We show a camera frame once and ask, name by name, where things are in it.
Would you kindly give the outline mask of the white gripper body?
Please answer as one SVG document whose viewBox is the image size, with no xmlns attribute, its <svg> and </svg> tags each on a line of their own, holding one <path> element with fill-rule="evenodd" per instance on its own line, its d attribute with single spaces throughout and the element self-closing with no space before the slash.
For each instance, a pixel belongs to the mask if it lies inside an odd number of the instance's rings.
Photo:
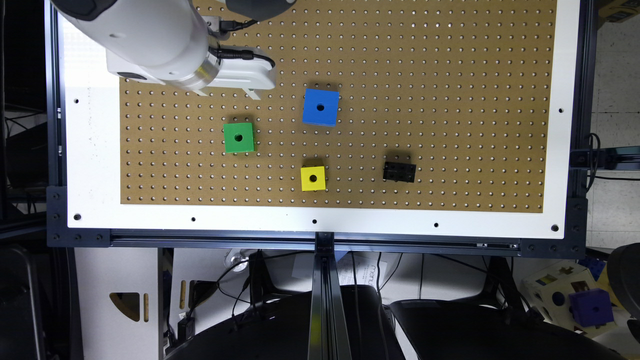
<svg viewBox="0 0 640 360">
<path fill-rule="evenodd" d="M 184 90 L 201 90 L 207 87 L 270 90 L 275 87 L 276 78 L 276 70 L 267 60 L 219 59 L 210 53 L 193 72 L 161 77 L 109 50 L 106 51 L 106 64 L 110 73 L 122 78 Z"/>
</svg>

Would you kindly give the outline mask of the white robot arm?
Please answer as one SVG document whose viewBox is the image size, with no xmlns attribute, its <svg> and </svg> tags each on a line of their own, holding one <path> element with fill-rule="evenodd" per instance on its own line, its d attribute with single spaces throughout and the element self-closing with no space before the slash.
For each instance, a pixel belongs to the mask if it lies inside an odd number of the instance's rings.
<svg viewBox="0 0 640 360">
<path fill-rule="evenodd" d="M 209 87 L 258 92 L 275 87 L 275 62 L 252 47 L 223 46 L 231 33 L 269 20 L 295 0 L 225 0 L 244 21 L 202 16 L 191 0 L 53 0 L 69 22 L 107 51 L 122 78 L 193 91 Z"/>
</svg>

